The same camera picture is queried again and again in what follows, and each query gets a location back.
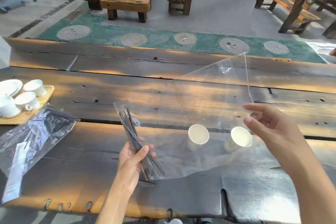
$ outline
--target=saucer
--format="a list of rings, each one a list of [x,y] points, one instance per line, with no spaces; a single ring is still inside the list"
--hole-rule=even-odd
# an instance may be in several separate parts
[[[21,89],[23,83],[17,79],[11,79],[0,82],[0,97],[15,96]]]

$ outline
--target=person's left hand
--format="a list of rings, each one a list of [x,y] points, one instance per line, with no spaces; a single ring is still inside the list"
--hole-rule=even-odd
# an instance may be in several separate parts
[[[127,140],[124,148],[119,153],[118,171],[115,176],[113,185],[118,189],[123,190],[127,196],[131,197],[137,186],[140,172],[142,171],[140,161],[145,158],[149,149],[153,149],[152,144],[144,145],[137,154],[134,154],[133,148],[129,140]]]

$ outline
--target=mug handle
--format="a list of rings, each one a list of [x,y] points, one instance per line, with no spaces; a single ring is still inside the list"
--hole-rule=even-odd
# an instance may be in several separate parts
[[[31,110],[33,109],[33,107],[30,106],[30,105],[26,105],[24,108],[25,108],[27,111],[31,111]]]

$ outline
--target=bamboo tray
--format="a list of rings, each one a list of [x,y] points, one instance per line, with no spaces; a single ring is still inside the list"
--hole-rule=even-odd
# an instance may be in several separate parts
[[[51,98],[52,94],[55,91],[55,87],[52,85],[44,85],[44,88],[47,91],[47,93],[44,96],[37,98],[37,100],[40,102],[40,108],[44,107],[44,105],[48,103],[49,99]],[[19,125],[19,124],[26,123],[27,120],[29,120],[29,118],[34,116],[40,110],[40,108],[37,110],[32,110],[32,111],[23,110],[18,116],[15,116],[12,118],[0,117],[0,125]]]

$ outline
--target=ceramic cup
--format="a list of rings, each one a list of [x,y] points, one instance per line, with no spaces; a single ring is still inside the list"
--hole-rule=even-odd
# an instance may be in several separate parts
[[[250,132],[242,127],[234,127],[231,130],[231,136],[224,143],[224,149],[227,152],[234,152],[243,147],[248,147],[252,144],[252,136]]]
[[[4,118],[12,118],[21,113],[21,109],[16,106],[11,96],[0,97],[0,116]]]
[[[15,103],[27,111],[35,110],[40,107],[40,102],[37,101],[35,92],[27,91],[21,93],[15,98]]]
[[[188,129],[188,148],[195,151],[209,140],[209,132],[206,127],[195,124]]]
[[[27,82],[24,86],[23,89],[25,91],[32,91],[36,94],[37,97],[42,97],[44,96],[47,91],[45,90],[43,86],[43,82],[39,79],[32,80],[30,82]]]

